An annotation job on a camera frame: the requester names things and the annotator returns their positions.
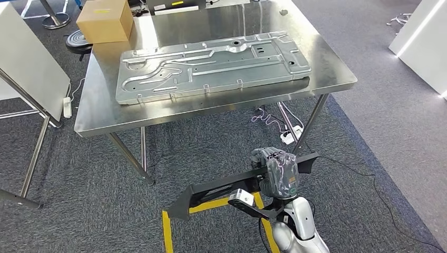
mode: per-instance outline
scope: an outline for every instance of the cable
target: cable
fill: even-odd
[[[263,241],[264,247],[266,248],[267,253],[270,253],[270,250],[268,250],[267,244],[264,241],[263,233],[261,232],[261,219],[258,220],[258,228],[259,228],[259,235],[261,236],[261,240]]]
[[[71,95],[70,95],[71,83],[69,83],[69,91],[67,93],[67,96],[70,98],[70,102],[73,102],[73,100],[74,100],[74,93],[79,90],[81,85],[84,83],[83,81],[85,81],[85,77],[79,81],[79,85],[77,86],[76,90],[74,90],[73,93],[71,93]]]
[[[304,129],[304,124],[303,124],[303,122],[302,122],[296,115],[294,115],[294,114],[290,111],[290,109],[289,109],[284,103],[282,103],[282,104],[283,104],[283,106],[286,108],[286,110],[287,110],[287,111],[288,111],[288,112],[289,112],[289,113],[290,113],[296,120],[299,121],[300,125],[301,125],[302,128]],[[273,116],[272,114],[268,113],[267,109],[265,108],[265,105],[262,105],[261,107],[259,107],[258,110],[261,110],[261,111],[263,112],[263,114],[260,115],[260,116],[253,116],[253,117],[251,117],[251,121],[252,121],[252,122],[257,121],[258,119],[261,119],[261,121],[264,121],[266,125],[270,125],[270,124],[276,122],[276,123],[278,124],[279,132],[280,132],[280,133],[287,133],[287,132],[290,132],[290,131],[287,130],[287,129],[286,129],[285,131],[282,131],[282,130],[281,130],[281,125],[280,125],[279,123],[281,122],[281,123],[284,124],[284,125],[286,125],[286,123],[285,123],[283,120],[281,120],[281,119],[279,119],[279,118]]]
[[[264,115],[266,115],[266,111],[265,111],[264,109],[262,109],[261,107],[259,107],[258,110],[261,110],[261,111],[263,112],[263,114],[262,114],[262,115],[259,115],[259,116],[253,116],[253,117],[251,117],[251,121],[252,121],[252,122],[256,122],[258,119],[261,119],[261,121],[264,121],[266,125],[270,125],[270,124],[276,122],[276,123],[278,124],[279,132],[280,132],[280,133],[285,133],[285,132],[287,132],[287,131],[282,131],[282,130],[281,130],[281,125],[279,124],[279,122],[278,122],[277,120],[269,121],[270,118],[273,118],[273,117],[271,116],[271,114],[269,114],[269,115],[267,115],[267,116],[264,117]]]
[[[304,129],[304,124],[303,124],[303,122],[302,122],[297,116],[295,116],[295,115],[293,114],[292,111],[290,111],[289,107],[287,107],[285,103],[281,102],[281,104],[283,104],[284,108],[286,108],[286,110],[287,110],[287,111],[288,111],[294,118],[296,118],[296,120],[299,121],[299,123],[301,124],[301,127]]]
[[[315,217],[315,210],[317,209],[317,207],[311,200],[307,199],[307,201],[310,202],[312,204],[312,206],[314,206],[314,209],[312,210],[312,217]]]
[[[306,144],[307,148],[308,148],[311,152],[313,152],[313,150],[310,148],[310,146],[307,144],[307,142],[304,141],[304,143]],[[388,209],[388,211],[389,211],[389,213],[390,213],[390,215],[391,215],[391,220],[393,221],[394,228],[395,228],[399,233],[401,233],[402,235],[404,235],[404,236],[406,236],[406,237],[408,237],[408,238],[410,238],[410,239],[412,239],[412,240],[414,240],[414,241],[417,241],[417,242],[420,242],[420,243],[422,243],[422,244],[426,244],[426,245],[435,247],[435,248],[438,249],[440,252],[447,253],[447,252],[445,252],[444,250],[442,250],[440,247],[438,247],[438,246],[436,246],[436,245],[433,245],[433,244],[431,244],[431,243],[429,243],[429,242],[425,242],[425,241],[418,240],[418,239],[416,239],[416,238],[414,238],[414,237],[411,237],[411,236],[407,235],[406,233],[404,233],[404,232],[403,232],[403,231],[396,225],[396,221],[394,220],[394,215],[393,215],[393,212],[391,211],[391,208],[390,208],[389,205],[385,202],[385,200],[382,198],[382,196],[380,196],[380,194],[379,194],[379,192],[378,192],[378,190],[377,190],[377,187],[376,187],[376,174],[363,174],[363,173],[360,173],[360,172],[358,172],[358,171],[352,169],[351,167],[349,167],[348,165],[346,165],[346,164],[344,164],[344,163],[342,163],[342,162],[340,162],[340,161],[337,161],[337,160],[334,160],[334,159],[332,159],[332,158],[325,157],[325,156],[322,156],[322,155],[320,155],[320,157],[321,157],[321,158],[324,158],[324,159],[327,159],[327,160],[330,160],[330,161],[333,161],[333,162],[336,162],[336,163],[338,163],[338,164],[341,164],[341,165],[343,165],[344,167],[348,168],[349,170],[355,172],[356,174],[359,174],[360,176],[364,176],[364,177],[374,177],[374,178],[373,178],[373,187],[374,187],[374,191],[376,192],[376,194],[377,194],[377,196],[379,197],[379,199],[384,203],[384,205],[385,205],[386,208]]]

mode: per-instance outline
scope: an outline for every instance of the round stool base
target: round stool base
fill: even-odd
[[[61,23],[60,25],[54,24],[51,17],[46,17],[42,22],[43,27],[46,29],[58,29],[66,26],[70,22],[70,16],[68,16],[68,14],[66,13],[63,12],[56,13],[56,17]]]

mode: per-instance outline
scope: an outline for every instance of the yellow tape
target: yellow tape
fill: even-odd
[[[264,203],[259,192],[256,192],[254,196],[256,206],[259,209],[264,208]],[[205,202],[199,206],[190,208],[189,213],[202,212],[216,207],[223,207],[225,205],[228,205],[228,198]],[[166,248],[166,253],[174,253],[174,249],[172,246],[171,220],[169,219],[168,212],[162,211],[162,220],[163,220],[164,247]],[[270,244],[271,253],[280,253],[278,246],[276,245],[275,240],[273,239],[273,233],[271,230],[270,222],[265,219],[262,219],[262,222],[267,235],[268,243]]]
[[[259,209],[264,208],[264,203],[263,203],[263,199],[261,198],[261,194],[259,194],[259,192],[256,192],[255,194],[253,194],[255,196],[255,203],[256,206]],[[271,249],[271,253],[280,253],[279,252],[279,248],[275,243],[275,240],[273,239],[273,233],[271,231],[271,225],[270,222],[268,220],[262,219],[263,225],[264,225],[264,229],[267,235],[267,240],[268,240],[268,244],[270,244],[270,249]]]
[[[93,12],[94,13],[109,13],[110,9],[96,9]]]
[[[161,217],[163,220],[163,236],[166,253],[174,253],[174,249],[172,246],[171,220],[169,219],[168,212],[162,211]]]
[[[222,207],[225,205],[228,205],[228,198],[217,199],[217,200],[205,202],[199,206],[190,208],[189,213],[202,212],[207,209]]]

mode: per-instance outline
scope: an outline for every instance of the table leg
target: table leg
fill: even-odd
[[[153,178],[146,173],[144,168],[141,166],[138,160],[132,155],[129,149],[124,145],[124,143],[121,141],[118,135],[116,133],[108,133],[106,135],[113,142],[113,144],[115,144],[115,146],[120,150],[120,152],[131,162],[131,164],[136,169],[138,174],[140,174],[140,176],[142,176],[147,181],[148,184],[154,184]]]
[[[2,190],[2,189],[0,189],[0,198],[10,200],[12,202],[18,203],[19,205],[24,205],[26,207],[33,208],[33,209],[37,209],[41,206],[39,203],[36,203],[36,202],[31,201],[26,198],[22,198],[18,195],[15,195],[13,193],[10,193],[10,192]]]
[[[20,196],[22,198],[26,198],[28,194],[28,189],[30,188],[31,179],[33,178],[34,168],[36,167],[37,158],[39,158],[39,153],[41,151],[43,139],[45,138],[46,129],[48,128],[48,124],[50,122],[50,117],[45,117],[41,129],[41,133],[39,134],[39,138],[37,139],[36,148],[34,149],[33,157],[31,158],[30,166],[28,166],[28,170],[25,176],[25,182],[22,186],[22,192]]]
[[[312,129],[312,126],[315,123],[317,116],[320,114],[320,111],[323,109],[324,104],[326,103],[326,100],[328,97],[329,97],[329,94],[323,94],[318,99],[318,102],[315,105],[314,110],[313,110],[312,114],[310,115],[310,118],[307,121],[306,126],[303,129],[303,133],[301,134],[301,137],[299,138],[298,142],[296,143],[296,146],[293,150],[293,154],[296,154],[298,149],[301,148],[301,145],[303,144],[304,140],[306,139],[307,135],[309,134],[309,131]]]
[[[286,111],[284,110],[284,106],[282,102],[278,102],[279,111],[281,112],[281,115],[283,116],[284,121],[286,122],[287,129],[290,131],[290,134],[294,138],[295,142],[298,142],[298,137],[296,136],[295,129],[293,128],[292,123],[289,120],[289,117],[287,116]]]
[[[141,164],[146,173],[148,173],[147,163],[146,163],[146,128],[144,126],[140,129],[141,132]]]

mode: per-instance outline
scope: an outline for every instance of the yellow label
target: yellow label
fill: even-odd
[[[93,12],[94,13],[109,13],[110,9],[96,9]]]

